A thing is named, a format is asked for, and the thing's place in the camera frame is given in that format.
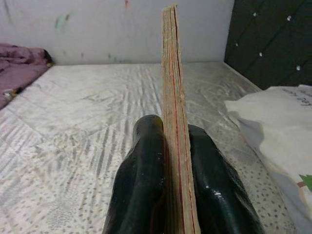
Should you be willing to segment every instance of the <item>black headboard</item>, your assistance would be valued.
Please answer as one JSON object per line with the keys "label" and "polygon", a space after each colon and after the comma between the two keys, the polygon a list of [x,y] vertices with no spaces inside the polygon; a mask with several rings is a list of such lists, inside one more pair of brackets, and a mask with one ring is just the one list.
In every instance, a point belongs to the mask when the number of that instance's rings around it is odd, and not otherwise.
{"label": "black headboard", "polygon": [[262,89],[312,85],[311,12],[312,0],[235,0],[225,62]]}

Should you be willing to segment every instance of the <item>wooden board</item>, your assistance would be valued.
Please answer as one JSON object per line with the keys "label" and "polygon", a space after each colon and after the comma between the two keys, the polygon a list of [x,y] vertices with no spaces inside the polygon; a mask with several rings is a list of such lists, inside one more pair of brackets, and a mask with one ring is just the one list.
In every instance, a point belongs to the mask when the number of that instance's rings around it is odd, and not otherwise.
{"label": "wooden board", "polygon": [[165,234],[200,234],[193,184],[190,139],[183,90],[176,4],[162,10],[164,134],[167,140]]}

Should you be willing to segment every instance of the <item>white wall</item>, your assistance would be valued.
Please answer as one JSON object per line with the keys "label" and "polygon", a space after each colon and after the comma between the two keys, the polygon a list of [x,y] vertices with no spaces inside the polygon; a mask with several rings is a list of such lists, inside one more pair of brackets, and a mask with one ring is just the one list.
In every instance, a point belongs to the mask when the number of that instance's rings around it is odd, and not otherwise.
{"label": "white wall", "polygon": [[156,62],[173,2],[182,59],[223,60],[234,0],[2,0],[0,42],[43,47],[58,64]]}

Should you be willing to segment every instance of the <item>purple cloth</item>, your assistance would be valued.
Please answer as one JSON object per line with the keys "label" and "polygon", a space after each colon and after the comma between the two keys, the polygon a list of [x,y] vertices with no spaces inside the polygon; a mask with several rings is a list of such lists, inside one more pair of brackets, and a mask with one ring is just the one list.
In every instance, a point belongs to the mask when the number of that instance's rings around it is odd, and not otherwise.
{"label": "purple cloth", "polygon": [[6,90],[22,90],[46,70],[45,50],[0,43],[0,110],[10,101]]}

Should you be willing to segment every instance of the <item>white mattress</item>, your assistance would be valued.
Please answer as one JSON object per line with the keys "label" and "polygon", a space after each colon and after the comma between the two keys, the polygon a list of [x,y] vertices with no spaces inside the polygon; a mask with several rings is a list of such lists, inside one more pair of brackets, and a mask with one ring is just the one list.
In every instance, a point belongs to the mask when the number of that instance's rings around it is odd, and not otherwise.
{"label": "white mattress", "polygon": [[[189,123],[237,169],[267,233],[294,233],[224,100],[257,88],[223,63],[183,64]],[[0,232],[100,234],[143,115],[161,115],[159,64],[54,66],[0,111]]]}

